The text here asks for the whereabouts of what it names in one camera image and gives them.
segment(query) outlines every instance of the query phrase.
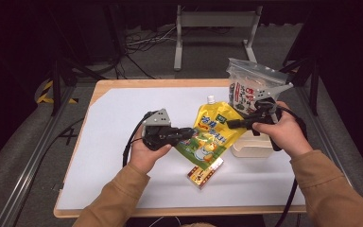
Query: white cap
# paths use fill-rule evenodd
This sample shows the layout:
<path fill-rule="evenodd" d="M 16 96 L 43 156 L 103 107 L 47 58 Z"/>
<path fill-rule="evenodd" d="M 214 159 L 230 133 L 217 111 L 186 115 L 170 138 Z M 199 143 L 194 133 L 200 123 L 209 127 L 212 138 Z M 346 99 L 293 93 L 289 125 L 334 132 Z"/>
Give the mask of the white cap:
<path fill-rule="evenodd" d="M 214 104 L 215 103 L 215 97 L 214 96 L 207 96 L 207 102 L 208 102 L 208 104 Z"/>

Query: yellow pouch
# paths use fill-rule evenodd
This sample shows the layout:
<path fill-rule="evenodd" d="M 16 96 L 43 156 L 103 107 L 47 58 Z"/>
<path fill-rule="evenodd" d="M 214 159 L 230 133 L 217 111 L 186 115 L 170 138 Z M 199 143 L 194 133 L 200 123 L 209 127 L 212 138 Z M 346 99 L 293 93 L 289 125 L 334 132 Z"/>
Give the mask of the yellow pouch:
<path fill-rule="evenodd" d="M 181 141 L 176 150 L 205 170 L 247 131 L 229 129 L 226 121 L 234 119 L 242 120 L 243 117 L 227 102 L 209 101 L 199 108 L 193 127 L 196 133 L 191 139 Z"/>

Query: tan sleeve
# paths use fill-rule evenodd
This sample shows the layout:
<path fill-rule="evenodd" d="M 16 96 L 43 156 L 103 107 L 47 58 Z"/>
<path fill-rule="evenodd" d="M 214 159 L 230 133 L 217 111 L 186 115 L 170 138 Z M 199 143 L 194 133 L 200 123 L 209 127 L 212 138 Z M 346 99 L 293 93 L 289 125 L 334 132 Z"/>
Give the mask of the tan sleeve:
<path fill-rule="evenodd" d="M 316 226 L 363 226 L 363 198 L 320 150 L 290 161 Z"/>
<path fill-rule="evenodd" d="M 134 211 L 148 181 L 147 174 L 128 164 L 82 210 L 73 226 L 123 226 Z"/>

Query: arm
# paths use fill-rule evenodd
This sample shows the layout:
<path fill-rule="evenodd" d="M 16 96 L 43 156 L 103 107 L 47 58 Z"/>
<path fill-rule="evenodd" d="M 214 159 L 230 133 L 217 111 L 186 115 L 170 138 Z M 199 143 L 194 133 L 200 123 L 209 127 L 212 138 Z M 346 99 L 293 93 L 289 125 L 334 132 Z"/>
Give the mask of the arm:
<path fill-rule="evenodd" d="M 278 104 L 288 108 L 284 102 Z M 292 158 L 308 215 L 316 226 L 363 226 L 363 198 L 324 154 L 312 149 L 292 115 L 282 112 L 276 125 L 254 123 L 252 127 L 268 134 Z"/>
<path fill-rule="evenodd" d="M 136 132 L 141 137 L 142 128 Z M 135 209 L 155 162 L 167 154 L 170 145 L 152 151 L 142 140 L 132 143 L 129 163 L 107 183 L 101 194 L 84 208 L 74 226 L 123 226 Z"/>

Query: hand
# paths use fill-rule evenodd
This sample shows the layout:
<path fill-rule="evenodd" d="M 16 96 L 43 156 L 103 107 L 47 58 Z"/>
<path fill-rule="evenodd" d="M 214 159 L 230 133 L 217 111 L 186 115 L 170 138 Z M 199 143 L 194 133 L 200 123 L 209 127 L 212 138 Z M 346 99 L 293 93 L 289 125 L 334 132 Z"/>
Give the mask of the hand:
<path fill-rule="evenodd" d="M 288 108 L 284 102 L 278 101 L 277 104 Z M 254 123 L 252 128 L 269 135 L 278 147 L 284 149 L 291 158 L 313 150 L 294 116 L 288 112 L 282 111 L 282 117 L 275 125 Z"/>
<path fill-rule="evenodd" d="M 147 174 L 154 167 L 155 162 L 166 155 L 172 146 L 165 145 L 158 150 L 152 151 L 147 148 L 143 140 L 139 139 L 142 131 L 143 127 L 141 126 L 134 135 L 134 140 L 138 140 L 131 144 L 130 163 Z"/>

